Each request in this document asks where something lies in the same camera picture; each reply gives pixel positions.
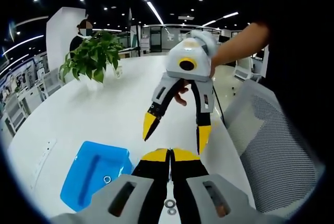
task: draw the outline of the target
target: green leaves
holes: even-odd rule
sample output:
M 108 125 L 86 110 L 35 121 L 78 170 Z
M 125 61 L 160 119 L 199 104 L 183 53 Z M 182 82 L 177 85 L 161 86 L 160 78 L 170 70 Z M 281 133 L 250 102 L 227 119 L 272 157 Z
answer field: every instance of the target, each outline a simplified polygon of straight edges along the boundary
M 90 66 L 87 66 L 86 75 L 89 79 L 92 79 L 92 69 L 90 68 Z
M 72 74 L 73 74 L 73 76 L 74 76 L 77 80 L 79 80 L 79 74 L 78 74 L 78 72 L 79 72 L 78 69 L 76 69 L 76 68 L 73 68 L 73 69 L 72 69 Z
M 118 59 L 117 58 L 113 58 L 113 65 L 115 67 L 115 70 L 117 70 L 117 67 L 118 67 Z
M 98 50 L 95 49 L 94 54 L 90 57 L 92 58 L 92 60 L 95 60 L 97 62 L 99 60 Z
M 103 83 L 103 78 L 104 78 L 103 70 L 102 70 L 102 69 L 97 69 L 97 70 L 94 72 L 94 77 L 93 77 L 93 79 L 96 80 L 96 81 L 98 81 L 98 82 Z
M 119 44 L 118 37 L 106 32 L 96 32 L 90 40 L 83 40 L 74 51 L 66 54 L 65 62 L 59 68 L 59 77 L 65 82 L 65 76 L 72 72 L 76 79 L 80 75 L 103 82 L 107 63 L 118 67 L 119 50 L 123 46 Z

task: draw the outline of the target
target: white pillar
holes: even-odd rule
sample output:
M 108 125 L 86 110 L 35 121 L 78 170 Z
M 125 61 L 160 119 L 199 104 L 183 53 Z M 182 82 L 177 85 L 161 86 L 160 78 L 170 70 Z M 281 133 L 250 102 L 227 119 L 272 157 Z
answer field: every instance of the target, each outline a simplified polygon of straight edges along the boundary
M 137 38 L 139 37 L 140 41 L 140 36 L 141 36 L 141 26 L 138 25 L 138 35 L 137 35 L 137 29 L 136 26 L 131 26 L 130 27 L 130 47 L 135 48 L 138 46 L 138 41 Z
M 77 35 L 77 25 L 85 16 L 85 9 L 62 7 L 46 23 L 46 51 L 50 70 L 63 64 L 69 45 Z
M 221 35 L 230 38 L 231 37 L 231 31 L 227 30 L 227 29 L 223 29 L 223 30 L 221 30 Z
M 265 47 L 264 58 L 263 58 L 263 63 L 262 63 L 262 68 L 261 68 L 261 76 L 265 77 L 265 78 L 266 78 L 266 73 L 267 73 L 268 57 L 269 57 L 269 48 L 268 48 L 268 46 L 266 46 Z

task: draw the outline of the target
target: human hand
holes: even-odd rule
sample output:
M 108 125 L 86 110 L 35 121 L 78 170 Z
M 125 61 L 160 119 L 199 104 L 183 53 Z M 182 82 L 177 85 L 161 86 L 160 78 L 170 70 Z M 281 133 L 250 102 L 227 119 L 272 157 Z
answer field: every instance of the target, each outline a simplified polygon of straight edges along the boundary
M 178 93 L 174 96 L 174 99 L 177 103 L 180 103 L 184 107 L 187 105 L 187 102 L 181 98 L 181 94 L 184 94 L 185 92 L 188 92 L 189 89 L 186 88 L 186 86 L 189 85 L 189 82 L 187 80 L 184 80 L 183 87 L 178 91 Z
M 214 76 L 214 72 L 216 71 L 216 66 L 211 65 L 211 73 L 210 73 L 210 78 Z M 181 98 L 181 95 L 184 94 L 185 92 L 188 92 L 189 89 L 186 88 L 186 86 L 189 85 L 189 82 L 187 80 L 184 80 L 184 85 L 183 87 L 178 91 L 178 93 L 174 96 L 174 99 L 176 100 L 177 103 L 180 103 L 184 107 L 187 105 L 187 101 Z

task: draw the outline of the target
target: metal washer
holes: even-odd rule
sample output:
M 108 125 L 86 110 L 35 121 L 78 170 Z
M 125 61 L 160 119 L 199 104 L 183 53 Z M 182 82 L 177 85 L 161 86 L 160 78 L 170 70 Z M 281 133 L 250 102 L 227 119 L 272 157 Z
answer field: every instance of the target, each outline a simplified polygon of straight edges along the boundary
M 170 209 L 168 209 L 167 213 L 169 215 L 176 215 L 176 209 L 175 208 L 170 208 Z
M 165 201 L 165 207 L 166 208 L 174 208 L 176 206 L 175 201 L 173 201 L 172 199 L 168 199 L 167 201 Z
M 103 181 L 105 182 L 105 184 L 109 184 L 111 182 L 111 177 L 106 175 L 105 177 L 103 177 Z

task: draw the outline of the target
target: face mask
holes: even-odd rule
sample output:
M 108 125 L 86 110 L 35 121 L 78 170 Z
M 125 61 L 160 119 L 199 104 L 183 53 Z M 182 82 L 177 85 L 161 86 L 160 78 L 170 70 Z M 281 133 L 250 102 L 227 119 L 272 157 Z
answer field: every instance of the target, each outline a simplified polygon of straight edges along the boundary
M 91 36 L 93 33 L 93 29 L 80 29 L 80 33 L 83 36 Z

